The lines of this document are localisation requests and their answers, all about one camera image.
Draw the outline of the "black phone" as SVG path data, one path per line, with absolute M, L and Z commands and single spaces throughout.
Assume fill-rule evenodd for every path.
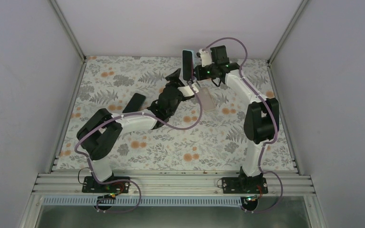
M 145 95 L 135 93 L 127 103 L 122 113 L 125 114 L 139 111 L 142 105 L 144 104 L 145 100 L 146 100 Z

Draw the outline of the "clear translucent phone case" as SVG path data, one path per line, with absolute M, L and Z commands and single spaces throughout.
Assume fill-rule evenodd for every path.
M 205 112 L 212 111 L 216 108 L 216 104 L 211 96 L 208 88 L 201 88 L 198 92 L 198 97 L 202 104 L 202 110 Z

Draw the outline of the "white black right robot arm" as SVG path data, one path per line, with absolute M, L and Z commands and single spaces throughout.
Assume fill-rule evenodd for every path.
M 225 46 L 200 49 L 201 65 L 195 67 L 197 80 L 219 79 L 247 104 L 243 131 L 249 141 L 245 162 L 234 183 L 243 193 L 251 193 L 263 184 L 261 158 L 267 144 L 274 143 L 279 132 L 279 102 L 267 98 L 243 75 L 242 65 L 230 62 Z

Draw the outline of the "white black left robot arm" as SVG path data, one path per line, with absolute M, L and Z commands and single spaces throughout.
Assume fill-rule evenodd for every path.
M 106 157 L 119 136 L 167 125 L 180 102 L 194 96 L 192 86 L 185 86 L 180 80 L 180 73 L 181 69 L 177 69 L 166 77 L 165 88 L 148 108 L 140 110 L 143 103 L 134 95 L 121 114 L 101 108 L 77 132 L 75 152 L 86 157 L 99 191 L 108 192 L 113 187 L 113 171 Z

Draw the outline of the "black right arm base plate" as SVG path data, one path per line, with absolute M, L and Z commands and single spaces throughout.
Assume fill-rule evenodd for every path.
M 269 192 L 266 179 L 263 177 L 223 177 L 221 188 L 224 194 L 267 194 Z

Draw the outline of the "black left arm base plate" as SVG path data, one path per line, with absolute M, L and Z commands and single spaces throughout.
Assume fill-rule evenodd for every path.
M 111 184 L 99 184 L 93 176 L 84 178 L 82 192 L 83 193 L 128 193 L 130 183 L 128 181 L 117 181 Z

